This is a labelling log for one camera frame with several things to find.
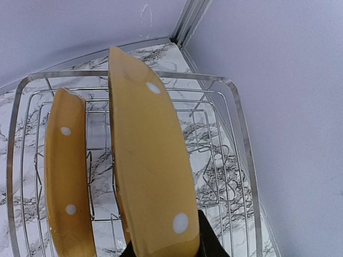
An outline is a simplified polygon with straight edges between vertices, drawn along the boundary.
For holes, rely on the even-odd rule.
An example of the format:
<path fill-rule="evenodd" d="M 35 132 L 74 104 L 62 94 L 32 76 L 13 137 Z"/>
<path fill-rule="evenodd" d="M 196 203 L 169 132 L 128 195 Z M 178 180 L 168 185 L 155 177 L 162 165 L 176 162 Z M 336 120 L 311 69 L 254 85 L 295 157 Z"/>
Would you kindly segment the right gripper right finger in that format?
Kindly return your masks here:
<path fill-rule="evenodd" d="M 202 210 L 198 210 L 200 245 L 197 256 L 229 257 Z"/>

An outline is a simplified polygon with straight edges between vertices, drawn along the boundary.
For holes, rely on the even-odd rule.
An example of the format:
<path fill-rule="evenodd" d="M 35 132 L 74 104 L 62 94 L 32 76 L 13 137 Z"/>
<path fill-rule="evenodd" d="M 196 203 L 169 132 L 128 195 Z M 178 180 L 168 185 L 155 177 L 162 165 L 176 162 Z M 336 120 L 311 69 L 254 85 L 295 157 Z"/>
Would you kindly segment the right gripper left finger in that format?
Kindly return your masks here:
<path fill-rule="evenodd" d="M 135 252 L 133 250 L 133 245 L 132 245 L 132 241 L 130 241 L 125 250 L 122 252 L 122 254 L 120 255 L 120 257 L 136 257 Z"/>

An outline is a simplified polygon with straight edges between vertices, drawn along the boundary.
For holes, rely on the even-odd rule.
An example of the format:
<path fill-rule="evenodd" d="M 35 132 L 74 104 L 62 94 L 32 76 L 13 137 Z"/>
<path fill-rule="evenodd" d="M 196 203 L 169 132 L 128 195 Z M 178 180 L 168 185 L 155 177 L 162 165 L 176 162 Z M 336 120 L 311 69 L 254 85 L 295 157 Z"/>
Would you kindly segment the yellow plate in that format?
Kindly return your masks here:
<path fill-rule="evenodd" d="M 59 88 L 44 146 L 49 230 L 58 256 L 96 256 L 87 187 L 86 102 Z"/>
<path fill-rule="evenodd" d="M 195 256 L 199 221 L 176 110 L 157 74 L 111 47 L 111 143 L 124 236 L 136 256 Z"/>

